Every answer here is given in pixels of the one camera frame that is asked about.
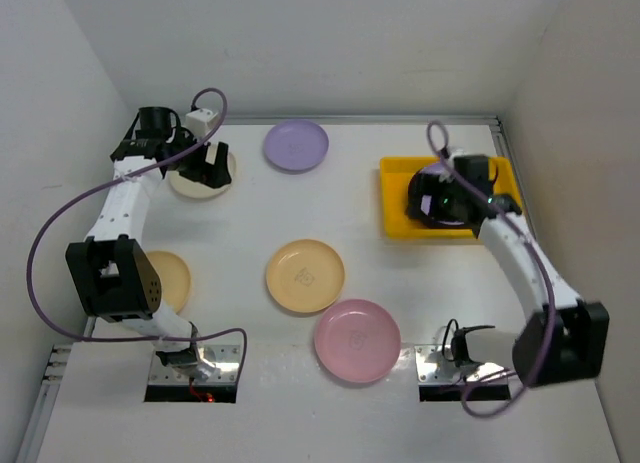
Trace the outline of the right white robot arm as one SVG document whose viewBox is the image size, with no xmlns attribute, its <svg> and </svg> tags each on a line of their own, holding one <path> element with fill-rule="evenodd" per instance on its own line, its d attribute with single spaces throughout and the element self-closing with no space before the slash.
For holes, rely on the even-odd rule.
<svg viewBox="0 0 640 463">
<path fill-rule="evenodd" d="M 555 270 L 531 235 L 516 199 L 494 190 L 484 155 L 453 156 L 415 173 L 407 216 L 426 227 L 469 229 L 513 288 L 527 322 L 518 336 L 493 325 L 462 327 L 450 340 L 461 367 L 491 360 L 529 388 L 599 376 L 609 328 L 600 302 L 587 302 Z"/>
</svg>

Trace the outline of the dark-rimmed plate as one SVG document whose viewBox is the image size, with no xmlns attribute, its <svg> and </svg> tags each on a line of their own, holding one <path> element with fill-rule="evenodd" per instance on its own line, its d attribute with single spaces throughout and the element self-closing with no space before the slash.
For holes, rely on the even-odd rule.
<svg viewBox="0 0 640 463">
<path fill-rule="evenodd" d="M 464 188 L 440 164 L 431 164 L 416 172 L 408 185 L 406 215 L 428 229 L 469 229 L 455 220 L 450 208 Z"/>
</svg>

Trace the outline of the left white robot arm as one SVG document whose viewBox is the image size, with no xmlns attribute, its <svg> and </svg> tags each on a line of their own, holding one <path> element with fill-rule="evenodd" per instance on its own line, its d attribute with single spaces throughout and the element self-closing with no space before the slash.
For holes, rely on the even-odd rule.
<svg viewBox="0 0 640 463">
<path fill-rule="evenodd" d="M 196 326 L 180 317 L 164 296 L 160 277 L 140 242 L 152 196 L 167 170 L 214 190 L 229 185 L 229 147 L 221 143 L 213 162 L 201 146 L 179 161 L 173 156 L 206 136 L 217 113 L 192 109 L 184 119 L 165 107 L 142 107 L 110 158 L 115 186 L 84 241 L 67 247 L 65 258 L 85 313 L 120 323 L 153 338 L 161 363 L 194 379 L 215 369 Z M 167 162 L 167 169 L 160 162 Z"/>
</svg>

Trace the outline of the pink plate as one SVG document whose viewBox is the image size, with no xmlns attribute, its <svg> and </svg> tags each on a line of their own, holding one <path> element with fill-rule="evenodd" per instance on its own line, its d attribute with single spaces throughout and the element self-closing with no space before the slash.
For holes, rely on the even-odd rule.
<svg viewBox="0 0 640 463">
<path fill-rule="evenodd" d="M 401 352 L 401 333 L 391 314 L 363 299 L 332 305 L 316 324 L 313 344 L 320 364 L 334 377 L 367 385 L 385 377 Z"/>
</svg>

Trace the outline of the yellow plate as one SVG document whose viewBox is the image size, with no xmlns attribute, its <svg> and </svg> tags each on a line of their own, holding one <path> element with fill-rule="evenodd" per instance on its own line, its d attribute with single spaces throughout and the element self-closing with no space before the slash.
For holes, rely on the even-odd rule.
<svg viewBox="0 0 640 463">
<path fill-rule="evenodd" d="M 159 276 L 163 301 L 179 314 L 188 303 L 192 290 L 188 264 L 169 251 L 151 251 L 146 256 Z"/>
<path fill-rule="evenodd" d="M 331 246 L 319 240 L 300 239 L 274 253 L 267 264 L 265 280 L 270 296 L 280 307 L 292 313 L 312 314 L 338 299 L 346 270 Z"/>
</svg>

